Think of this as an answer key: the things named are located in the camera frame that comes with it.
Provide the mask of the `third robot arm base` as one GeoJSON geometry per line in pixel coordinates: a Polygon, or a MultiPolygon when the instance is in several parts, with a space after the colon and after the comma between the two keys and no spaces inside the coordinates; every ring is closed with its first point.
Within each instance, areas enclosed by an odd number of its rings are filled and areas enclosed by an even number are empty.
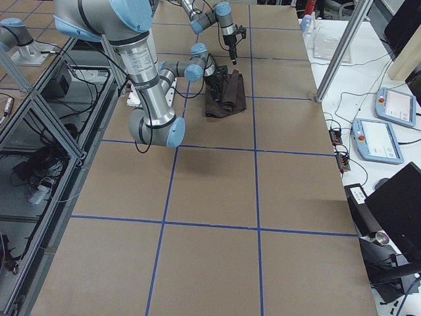
{"type": "Polygon", "coordinates": [[[25,23],[19,18],[1,21],[1,48],[5,52],[17,48],[11,57],[18,66],[41,66],[53,51],[54,46],[36,42],[25,23]]]}

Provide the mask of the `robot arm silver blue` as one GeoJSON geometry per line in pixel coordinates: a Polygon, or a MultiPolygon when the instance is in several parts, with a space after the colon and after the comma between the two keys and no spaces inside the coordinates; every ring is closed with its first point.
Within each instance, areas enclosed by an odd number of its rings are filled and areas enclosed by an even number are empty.
{"type": "Polygon", "coordinates": [[[55,26],[61,33],[85,41],[107,39],[121,56],[141,101],[130,116],[130,134],[145,145],[178,147],[186,131],[166,94],[177,77],[204,80],[219,100],[226,75],[213,63],[203,43],[191,47],[188,61],[155,61],[155,45],[148,41],[153,13],[148,1],[55,1],[55,26]]]}
{"type": "Polygon", "coordinates": [[[209,10],[203,12],[195,7],[194,1],[176,1],[177,5],[182,7],[189,18],[189,25],[195,34],[200,34],[214,24],[218,25],[221,31],[224,45],[228,48],[230,60],[233,65],[237,64],[237,45],[247,37],[247,30],[242,25],[234,23],[232,17],[232,8],[229,2],[219,2],[209,6],[209,10]]]}

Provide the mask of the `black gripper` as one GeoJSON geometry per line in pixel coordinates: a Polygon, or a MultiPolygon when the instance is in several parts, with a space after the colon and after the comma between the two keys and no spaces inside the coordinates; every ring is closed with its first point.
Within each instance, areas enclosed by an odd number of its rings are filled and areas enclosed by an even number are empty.
{"type": "Polygon", "coordinates": [[[247,37],[247,30],[243,26],[229,25],[220,28],[225,45],[229,47],[229,55],[233,65],[237,64],[236,45],[247,37]]]}
{"type": "Polygon", "coordinates": [[[212,99],[221,102],[221,87],[222,83],[227,79],[228,67],[211,65],[205,69],[204,81],[211,90],[212,99]]]}

